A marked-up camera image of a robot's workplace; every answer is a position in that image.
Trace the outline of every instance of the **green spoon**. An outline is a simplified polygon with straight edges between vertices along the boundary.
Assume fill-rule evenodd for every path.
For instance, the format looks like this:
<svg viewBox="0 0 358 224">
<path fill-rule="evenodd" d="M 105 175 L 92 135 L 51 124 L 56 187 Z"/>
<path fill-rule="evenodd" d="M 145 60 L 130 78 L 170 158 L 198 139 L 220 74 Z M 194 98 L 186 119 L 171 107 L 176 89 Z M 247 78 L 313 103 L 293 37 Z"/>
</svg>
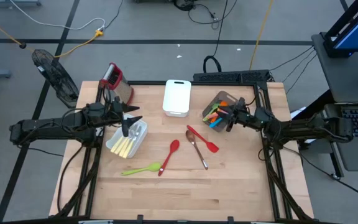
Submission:
<svg viewBox="0 0 358 224">
<path fill-rule="evenodd" d="M 142 171 L 146 171 L 146 170 L 151 171 L 151 172 L 157 172 L 160 170 L 160 168 L 161 168 L 161 163 L 153 162 L 152 164 L 150 164 L 147 167 L 142 168 L 142 169 L 124 171 L 121 173 L 121 175 L 131 175 L 131 174 L 135 174 L 137 172 L 142 172 Z"/>
</svg>

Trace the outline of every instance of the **black cable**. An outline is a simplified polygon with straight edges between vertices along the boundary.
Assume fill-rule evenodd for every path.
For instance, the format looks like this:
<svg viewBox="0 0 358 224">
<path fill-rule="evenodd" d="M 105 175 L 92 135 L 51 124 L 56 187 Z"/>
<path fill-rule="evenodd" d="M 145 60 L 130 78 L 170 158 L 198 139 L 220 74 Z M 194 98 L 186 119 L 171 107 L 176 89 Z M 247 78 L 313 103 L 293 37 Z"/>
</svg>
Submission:
<svg viewBox="0 0 358 224">
<path fill-rule="evenodd" d="M 108 84 L 104 84 L 102 94 L 103 94 L 103 100 L 104 100 L 104 107 L 108 109 L 107 106 L 112 104 L 111 93 L 110 93 L 110 89 L 108 89 Z"/>
<path fill-rule="evenodd" d="M 326 174 L 328 177 L 332 178 L 329 173 L 325 172 L 324 170 L 320 169 L 320 168 L 317 167 L 316 165 L 312 164 L 312 163 L 311 163 L 304 155 L 302 155 L 300 152 L 296 152 L 296 151 L 294 151 L 294 150 L 292 150 L 292 149 L 289 149 L 289 148 L 287 148 L 287 147 L 285 147 L 285 146 L 284 146 L 284 149 L 286 149 L 286 150 L 288 150 L 288 151 L 291 151 L 291 152 L 294 152 L 295 154 L 298 154 L 302 159 L 304 159 L 308 164 L 310 164 L 311 166 L 313 166 L 315 169 L 319 170 L 320 172 Z M 333 179 L 333 178 L 332 178 L 332 180 L 335 180 L 336 182 L 342 184 L 343 186 L 348 187 L 348 188 L 350 188 L 351 190 L 353 190 L 353 191 L 355 191 L 356 193 L 358 193 L 358 190 L 355 189 L 354 187 L 352 187 L 352 186 L 350 186 L 350 185 L 348 185 L 348 184 L 346 184 L 346 183 L 344 183 L 344 182 L 342 182 L 342 181 L 340 181 L 340 180 L 337 180 L 337 179 Z"/>
<path fill-rule="evenodd" d="M 17 143 L 18 147 L 19 147 L 21 144 L 23 144 L 23 143 L 31 136 L 31 134 L 34 133 L 36 130 L 38 130 L 38 129 L 42 128 L 42 127 L 48 126 L 48 125 L 52 125 L 52 124 L 59 125 L 59 124 L 57 124 L 57 123 L 55 123 L 55 122 L 49 122 L 49 123 L 46 123 L 46 124 L 43 124 L 43 125 L 40 125 L 40 126 L 34 128 L 26 137 L 24 137 L 24 139 L 23 139 L 21 142 Z"/>
<path fill-rule="evenodd" d="M 69 127 L 63 125 L 63 122 L 65 120 L 65 117 L 72 111 L 76 111 L 76 110 L 82 110 L 82 108 L 73 108 L 73 109 L 69 109 L 68 111 L 66 111 L 62 118 L 60 119 L 60 127 L 62 127 L 63 131 L 68 133 L 68 134 L 71 134 L 73 132 L 73 130 L 71 130 Z"/>
<path fill-rule="evenodd" d="M 173 0 L 173 5 L 181 11 L 190 11 L 193 9 L 194 2 L 197 0 L 185 0 L 185 3 L 178 5 L 178 0 Z"/>
<path fill-rule="evenodd" d="M 124 0 L 121 0 L 121 3 L 120 3 L 120 5 L 119 5 L 119 7 L 118 7 L 118 11 L 117 11 L 117 14 L 116 14 L 116 16 L 114 16 L 114 18 L 109 22 L 109 24 L 104 28 L 105 30 L 111 25 L 111 23 L 114 21 L 114 20 L 116 20 L 116 18 L 118 17 L 118 15 L 119 15 L 119 10 L 120 10 L 120 8 L 121 8 L 121 6 L 122 6 L 122 2 L 124 2 Z"/>
<path fill-rule="evenodd" d="M 65 175 L 65 172 L 67 170 L 68 165 L 70 164 L 70 162 L 78 155 L 78 153 L 80 153 L 81 149 L 83 148 L 83 146 L 81 145 L 81 147 L 74 153 L 74 155 L 67 161 L 65 167 L 62 170 L 62 174 L 60 176 L 60 181 L 59 181 L 59 187 L 57 190 L 57 210 L 59 212 L 62 211 L 62 209 L 60 208 L 60 195 L 62 194 L 62 184 L 63 184 L 63 176 Z"/>
<path fill-rule="evenodd" d="M 254 97 L 254 99 L 250 103 L 247 103 L 246 106 L 249 106 L 249 105 L 253 104 L 255 102 L 255 100 L 256 100 L 256 96 Z"/>
<path fill-rule="evenodd" d="M 226 13 L 226 8 L 227 8 L 227 2 L 228 1 L 229 0 L 226 0 L 226 4 L 224 5 L 223 14 Z M 224 17 L 221 19 L 222 23 L 221 23 L 221 28 L 219 29 L 218 41 L 216 42 L 215 53 L 212 55 L 212 57 L 215 57 L 216 52 L 218 51 L 219 41 L 221 40 L 221 32 L 222 32 L 222 27 L 223 27 L 223 20 L 224 20 Z"/>
<path fill-rule="evenodd" d="M 237 0 L 234 1 L 233 6 L 231 7 L 231 9 L 229 10 L 229 12 L 226 15 L 225 15 L 226 11 L 224 11 L 222 19 L 215 20 L 214 22 L 198 22 L 198 21 L 195 21 L 193 18 L 191 18 L 190 11 L 188 11 L 188 16 L 189 16 L 191 21 L 193 21 L 193 22 L 195 22 L 197 24 L 214 24 L 214 23 L 222 22 L 228 15 L 230 15 L 231 11 L 234 9 L 234 6 L 236 4 L 237 4 Z"/>
<path fill-rule="evenodd" d="M 260 99 L 262 100 L 262 104 L 263 104 L 264 108 L 266 108 L 265 99 L 262 96 L 262 93 L 260 91 L 258 91 L 258 93 L 259 93 Z"/>
<path fill-rule="evenodd" d="M 323 131 L 327 132 L 330 136 L 335 137 L 335 138 L 337 138 L 337 139 L 342 139 L 342 140 L 344 140 L 344 141 L 348 141 L 348 138 L 345 138 L 345 137 L 342 137 L 342 136 L 338 136 L 338 135 L 336 135 L 336 134 L 330 132 L 330 131 L 329 131 L 328 129 L 326 129 L 326 128 L 317 128 L 317 129 L 323 130 Z"/>
<path fill-rule="evenodd" d="M 272 81 L 276 82 L 276 80 L 274 79 L 273 73 L 271 71 L 268 71 L 268 73 L 270 74 L 270 76 L 272 76 Z"/>
<path fill-rule="evenodd" d="M 211 19 L 212 19 L 213 21 L 217 20 L 217 18 L 216 18 L 216 16 L 215 16 L 215 13 L 212 13 L 211 10 L 209 10 L 209 8 L 208 8 L 207 6 L 205 6 L 205 5 L 203 5 L 203 4 L 194 4 L 194 5 L 193 5 L 193 9 L 196 9 L 197 6 L 203 6 L 203 7 L 208 11 L 209 16 L 211 17 Z M 218 22 L 217 22 L 217 23 L 212 23 L 212 24 L 211 24 L 211 28 L 212 28 L 213 30 L 217 30 L 217 29 L 219 28 L 219 23 L 218 23 Z"/>
<path fill-rule="evenodd" d="M 317 54 L 314 55 L 313 58 L 310 59 L 310 61 L 306 64 L 306 66 L 304 67 L 304 69 L 302 70 L 302 72 L 299 74 L 298 78 L 297 78 L 297 79 L 295 80 L 295 82 L 292 84 L 291 88 L 288 89 L 288 91 L 287 91 L 285 94 L 288 94 L 288 93 L 291 91 L 291 89 L 295 86 L 295 84 L 297 83 L 297 81 L 299 80 L 299 78 L 302 76 L 303 72 L 305 72 L 305 70 L 306 70 L 306 68 L 308 67 L 309 63 L 310 63 L 316 56 L 317 56 Z"/>
<path fill-rule="evenodd" d="M 287 80 L 288 77 L 290 77 L 292 75 L 293 72 L 295 72 L 295 70 L 302 64 L 302 62 L 304 62 L 312 53 L 314 52 L 314 50 L 312 50 L 304 59 L 302 59 L 302 61 L 300 61 L 298 63 L 298 65 L 295 66 L 295 68 L 292 70 L 292 72 L 290 72 L 282 82 L 285 82 L 285 80 Z"/>
<path fill-rule="evenodd" d="M 278 68 L 280 68 L 281 66 L 285 65 L 286 63 L 292 62 L 293 60 L 297 59 L 298 57 L 301 57 L 304 53 L 306 53 L 307 51 L 309 51 L 312 47 L 313 47 L 313 45 L 312 45 L 311 47 L 309 47 L 306 51 L 304 51 L 304 52 L 302 52 L 301 54 L 299 54 L 298 56 L 296 56 L 295 58 L 290 59 L 290 60 L 288 60 L 288 61 L 282 63 L 281 65 L 279 65 L 279 66 L 277 66 L 277 67 L 275 67 L 275 68 L 269 69 L 269 71 L 273 71 L 273 70 L 275 70 L 275 69 L 278 69 Z"/>
<path fill-rule="evenodd" d="M 264 149 L 262 148 L 262 149 L 260 149 L 259 152 L 258 152 L 258 159 L 259 159 L 260 161 L 266 161 L 266 159 L 262 159 L 262 158 L 260 157 L 260 152 L 262 152 L 262 150 L 264 150 Z"/>
<path fill-rule="evenodd" d="M 47 151 L 44 151 L 42 149 L 29 148 L 29 150 L 35 150 L 35 151 L 43 152 L 43 153 L 50 154 L 50 155 L 53 155 L 53 156 L 61 156 L 61 157 L 63 157 L 63 155 L 55 154 L 55 153 L 52 153 L 52 152 L 47 152 Z"/>
</svg>

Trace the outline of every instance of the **computer monitor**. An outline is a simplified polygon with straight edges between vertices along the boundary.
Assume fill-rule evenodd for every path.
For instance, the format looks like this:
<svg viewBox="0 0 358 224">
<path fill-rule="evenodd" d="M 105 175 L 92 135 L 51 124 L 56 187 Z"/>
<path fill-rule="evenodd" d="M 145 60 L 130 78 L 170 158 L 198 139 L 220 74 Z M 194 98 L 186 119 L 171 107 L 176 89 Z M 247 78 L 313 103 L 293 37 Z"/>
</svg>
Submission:
<svg viewBox="0 0 358 224">
<path fill-rule="evenodd" d="M 324 47 L 330 57 L 350 57 L 358 52 L 358 0 L 324 35 Z"/>
</svg>

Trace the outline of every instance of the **white plastic container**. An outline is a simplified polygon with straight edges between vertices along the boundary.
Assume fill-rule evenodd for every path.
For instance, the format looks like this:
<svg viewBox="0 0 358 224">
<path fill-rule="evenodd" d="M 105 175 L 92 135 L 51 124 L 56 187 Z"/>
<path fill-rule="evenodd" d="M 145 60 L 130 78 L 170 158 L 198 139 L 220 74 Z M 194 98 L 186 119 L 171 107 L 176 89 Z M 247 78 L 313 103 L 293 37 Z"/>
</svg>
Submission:
<svg viewBox="0 0 358 224">
<path fill-rule="evenodd" d="M 189 113 L 191 83 L 183 80 L 168 80 L 165 84 L 162 109 L 167 116 L 184 118 Z"/>
<path fill-rule="evenodd" d="M 130 114 L 125 114 L 124 118 L 133 118 L 132 115 Z M 146 137 L 147 134 L 147 123 L 144 122 L 142 119 L 136 121 L 136 123 L 134 123 L 131 127 L 133 128 L 135 125 L 140 125 L 142 127 L 142 129 L 140 130 L 139 135 L 136 137 L 136 141 L 134 142 L 134 144 L 132 145 L 131 150 L 128 153 L 128 156 L 126 157 L 126 159 L 130 159 L 132 157 L 134 157 L 137 149 L 139 148 L 140 144 L 142 144 L 142 141 L 144 140 L 144 138 Z M 106 141 L 106 146 L 108 148 L 108 150 L 110 151 L 111 148 L 113 147 L 113 145 L 122 137 L 122 129 L 119 128 L 117 129 L 117 131 L 114 133 L 114 135 L 111 137 L 110 140 Z"/>
</svg>

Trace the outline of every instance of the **utensil holder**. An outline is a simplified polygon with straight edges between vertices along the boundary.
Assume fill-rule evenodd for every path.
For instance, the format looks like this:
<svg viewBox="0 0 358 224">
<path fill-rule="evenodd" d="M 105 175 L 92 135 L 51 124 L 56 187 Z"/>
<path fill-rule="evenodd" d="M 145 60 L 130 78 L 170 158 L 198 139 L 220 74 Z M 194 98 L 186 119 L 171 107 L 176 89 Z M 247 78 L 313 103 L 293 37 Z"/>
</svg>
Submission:
<svg viewBox="0 0 358 224">
<path fill-rule="evenodd" d="M 212 106 L 214 104 L 221 103 L 222 101 L 225 101 L 228 106 L 235 105 L 238 102 L 238 100 L 232 95 L 226 93 L 225 91 L 220 91 L 203 111 L 203 118 L 212 110 Z M 211 124 L 210 119 L 204 121 L 204 124 L 210 125 Z M 214 129 L 217 132 L 220 132 L 226 127 L 226 125 L 227 125 L 227 121 L 223 119 L 221 122 L 219 122 L 218 125 L 216 125 L 212 129 Z"/>
<path fill-rule="evenodd" d="M 133 116 L 130 114 L 125 114 L 124 119 L 127 119 L 127 118 L 133 118 Z M 134 157 L 135 153 L 137 152 L 138 148 L 140 147 L 140 144 L 142 144 L 142 141 L 144 140 L 144 138 L 146 137 L 146 134 L 147 134 L 147 123 L 146 122 L 144 122 L 142 119 L 140 119 L 140 120 L 136 121 L 136 123 L 133 125 L 136 125 L 136 124 L 140 125 L 142 127 L 142 129 L 140 130 L 140 133 L 139 133 L 138 137 L 136 138 L 136 141 L 132 145 L 132 148 L 128 153 L 127 159 Z M 118 128 L 117 131 L 114 133 L 114 135 L 111 137 L 111 139 L 106 141 L 106 146 L 109 151 L 121 137 L 122 137 L 122 129 Z"/>
</svg>

